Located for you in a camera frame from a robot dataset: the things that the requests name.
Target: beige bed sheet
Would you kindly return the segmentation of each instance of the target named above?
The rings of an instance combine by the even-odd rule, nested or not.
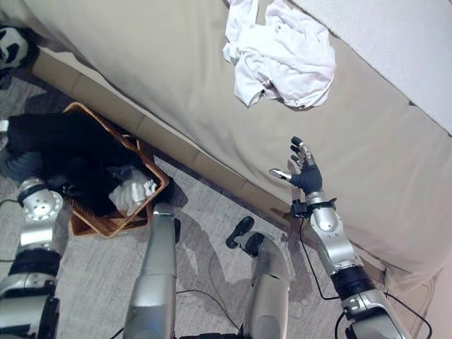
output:
[[[261,0],[260,17],[269,0]],[[388,264],[395,292],[437,272],[451,254],[452,138],[348,46],[331,37],[337,71],[326,103],[291,110],[233,94],[221,49],[221,0],[0,0],[13,20],[83,57],[110,83],[207,154],[290,203],[268,176],[302,137],[338,198],[348,237]]]

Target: gray carpet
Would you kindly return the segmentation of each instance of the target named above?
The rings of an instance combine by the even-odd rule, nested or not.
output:
[[[0,91],[0,119],[23,113],[58,112],[70,101],[71,98],[36,78],[19,73],[8,90]],[[292,283],[287,337],[333,338],[340,305],[338,301],[324,302],[319,297],[300,251],[296,227],[284,228],[272,223],[165,155],[159,154],[155,161],[174,177],[179,187],[173,200],[182,222],[181,241],[177,245],[178,290],[196,288],[216,298],[220,295],[232,319],[242,323],[251,291],[252,260],[238,249],[228,249],[225,239],[237,222],[252,215],[256,220],[255,230],[271,234],[289,264]],[[16,186],[0,177],[0,199],[16,198],[16,195]],[[18,206],[2,206],[0,258],[13,258],[22,224]],[[148,234],[149,228],[143,227],[113,239],[70,236],[57,288],[61,300],[59,338],[110,338],[124,325]],[[333,295],[330,280],[315,252],[310,249],[309,253],[325,295]],[[8,264],[0,263],[0,277],[7,272]],[[183,294],[177,297],[176,332],[177,336],[233,333],[234,327],[207,297]],[[343,326],[340,332],[340,338],[344,338]]]

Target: laundry basket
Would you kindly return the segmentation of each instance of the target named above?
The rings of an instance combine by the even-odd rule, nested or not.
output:
[[[91,209],[84,206],[71,198],[66,198],[66,200],[71,204],[73,208],[73,215],[70,221],[70,227],[72,233],[76,236],[100,234],[103,237],[113,237],[118,232],[123,230],[129,230],[131,228],[140,227],[147,225],[152,218],[153,209],[152,201],[168,186],[170,183],[167,175],[158,168],[155,163],[145,154],[143,149],[145,144],[143,141],[135,140],[130,141],[126,136],[120,134],[110,122],[108,122],[104,117],[99,114],[94,113],[86,106],[79,102],[71,103],[63,113],[70,114],[72,112],[85,112],[95,121],[97,121],[102,127],[115,137],[124,147],[135,152],[149,170],[146,175],[151,177],[157,184],[157,189],[155,193],[148,197],[139,206],[135,212],[130,216],[125,216],[119,211],[115,211],[110,215],[99,217],[94,214]]]

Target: silver robot leg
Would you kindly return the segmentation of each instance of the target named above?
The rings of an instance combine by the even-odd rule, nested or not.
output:
[[[254,221],[244,218],[228,238],[229,248],[240,246],[257,260],[243,324],[245,339],[285,339],[289,307],[289,274],[275,242],[259,232],[250,232]]]
[[[176,309],[176,234],[172,206],[154,207],[150,238],[136,279],[124,339],[173,339]]]

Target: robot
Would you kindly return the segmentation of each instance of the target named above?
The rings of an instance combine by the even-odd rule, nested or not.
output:
[[[322,177],[307,145],[292,138],[299,174],[272,169],[270,174],[300,188],[305,202],[294,201],[291,213],[309,220],[318,254],[350,322],[347,339],[410,339],[384,293],[375,288],[345,236],[334,199],[322,189]],[[9,274],[0,283],[0,338],[55,338],[59,301],[55,297],[59,261],[68,241],[70,211],[62,197],[39,179],[19,188],[25,227]],[[226,240],[257,261],[253,290],[239,333],[206,333],[180,339],[285,339],[289,274],[281,250],[266,234],[253,232],[244,218]],[[151,234],[140,275],[129,302],[123,338],[174,339],[176,251],[180,225],[167,203],[155,205]]]

